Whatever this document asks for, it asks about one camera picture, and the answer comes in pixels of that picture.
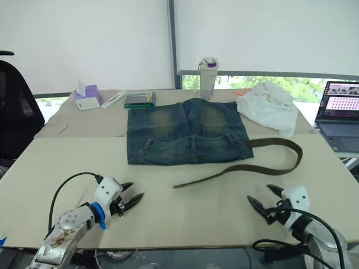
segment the white towel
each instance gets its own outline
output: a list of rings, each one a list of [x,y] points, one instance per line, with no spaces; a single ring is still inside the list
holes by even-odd
[[[266,80],[236,100],[239,113],[260,125],[279,131],[290,137],[296,129],[298,109],[294,98],[283,88]]]

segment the blue jeans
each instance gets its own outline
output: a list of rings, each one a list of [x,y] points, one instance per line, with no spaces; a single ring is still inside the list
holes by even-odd
[[[128,164],[223,163],[253,157],[235,102],[193,98],[128,111]]]

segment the blue tape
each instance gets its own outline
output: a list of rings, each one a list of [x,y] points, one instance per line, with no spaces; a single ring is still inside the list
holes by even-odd
[[[94,202],[92,204],[95,209],[97,210],[99,216],[100,216],[100,221],[99,221],[99,225],[100,227],[103,229],[103,230],[106,230],[106,224],[105,224],[105,212],[103,212],[103,209],[102,207],[97,203],[97,202]]]
[[[0,239],[0,245],[4,245],[5,244],[5,241],[6,241],[7,237],[3,238],[3,239]]]

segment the purple tissue box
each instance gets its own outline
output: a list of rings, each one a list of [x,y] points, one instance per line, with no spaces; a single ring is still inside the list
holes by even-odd
[[[75,103],[80,110],[99,108],[101,106],[101,96],[96,85],[86,86],[85,96],[75,92]]]

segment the chair backrest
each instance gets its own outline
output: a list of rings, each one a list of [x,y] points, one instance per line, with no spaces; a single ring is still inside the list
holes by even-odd
[[[45,121],[24,78],[5,61],[0,61],[0,109],[0,156],[15,159]]]

